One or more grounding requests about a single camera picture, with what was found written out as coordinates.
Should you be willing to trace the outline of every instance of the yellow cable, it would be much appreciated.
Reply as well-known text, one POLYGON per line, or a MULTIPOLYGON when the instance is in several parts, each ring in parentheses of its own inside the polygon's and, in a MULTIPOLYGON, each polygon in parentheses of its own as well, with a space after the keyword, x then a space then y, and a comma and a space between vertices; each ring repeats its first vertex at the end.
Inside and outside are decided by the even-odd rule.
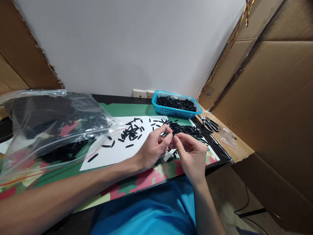
POLYGON ((246 27, 248 27, 248 25, 249 25, 249 14, 250 14, 250 11, 251 11, 251 8, 252 8, 254 2, 255 2, 255 0, 246 0, 246 5, 244 7, 244 10, 242 11, 241 18, 238 21, 238 23, 236 24, 234 30, 231 33, 231 36, 229 37, 229 39, 227 41, 227 44, 230 44, 230 43, 232 43, 232 44, 231 44, 228 52, 215 65, 213 72, 212 72, 212 75, 210 76, 209 80, 205 83, 205 85, 202 87, 201 92, 198 95, 197 101, 199 100, 199 97, 202 94, 204 87, 212 80, 213 75, 215 73, 215 69, 217 68, 217 66, 219 66, 219 64, 222 62, 222 60, 229 54, 230 50, 232 49, 232 46, 234 45, 235 40, 236 40, 237 35, 238 35, 239 27, 241 25, 242 20, 244 19, 245 13, 247 13, 247 15, 246 15, 246 27))

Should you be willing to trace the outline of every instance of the white wall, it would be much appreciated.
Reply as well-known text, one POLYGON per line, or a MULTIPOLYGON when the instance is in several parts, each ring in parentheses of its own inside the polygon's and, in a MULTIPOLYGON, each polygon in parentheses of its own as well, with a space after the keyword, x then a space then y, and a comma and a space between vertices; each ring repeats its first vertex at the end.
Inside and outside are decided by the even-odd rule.
POLYGON ((196 97, 244 0, 17 0, 72 92, 196 97))

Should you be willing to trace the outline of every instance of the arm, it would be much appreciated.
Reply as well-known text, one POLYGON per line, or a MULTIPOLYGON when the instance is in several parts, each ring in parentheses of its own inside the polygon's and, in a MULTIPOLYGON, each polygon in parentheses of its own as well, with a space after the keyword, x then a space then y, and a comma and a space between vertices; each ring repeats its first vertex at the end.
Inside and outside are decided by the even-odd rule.
POLYGON ((27 190, 0 201, 0 231, 3 234, 41 234, 77 206, 112 184, 150 169, 166 151, 172 130, 163 125, 151 132, 133 157, 45 186, 27 190), (168 136, 160 137, 162 132, 168 136))
POLYGON ((226 234, 205 180, 208 147, 190 135, 178 133, 174 136, 174 143, 170 144, 170 148, 178 150, 183 170, 194 189, 197 233, 226 234))

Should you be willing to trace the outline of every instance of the forearm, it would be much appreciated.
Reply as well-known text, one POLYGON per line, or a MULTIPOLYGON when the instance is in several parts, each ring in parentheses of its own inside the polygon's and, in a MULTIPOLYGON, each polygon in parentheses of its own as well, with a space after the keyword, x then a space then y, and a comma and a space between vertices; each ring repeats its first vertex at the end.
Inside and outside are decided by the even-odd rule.
POLYGON ((41 234, 110 185, 139 172, 133 158, 0 201, 4 234, 41 234))
POLYGON ((198 234, 226 234, 218 217, 205 178, 194 188, 196 229, 198 234))

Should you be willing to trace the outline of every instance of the blue shirt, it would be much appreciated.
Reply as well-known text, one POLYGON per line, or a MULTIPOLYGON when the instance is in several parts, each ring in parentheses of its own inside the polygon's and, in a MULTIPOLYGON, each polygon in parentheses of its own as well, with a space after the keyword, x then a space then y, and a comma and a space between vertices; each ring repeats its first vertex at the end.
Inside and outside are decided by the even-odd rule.
POLYGON ((96 208, 91 234, 196 234, 192 185, 187 177, 96 208))

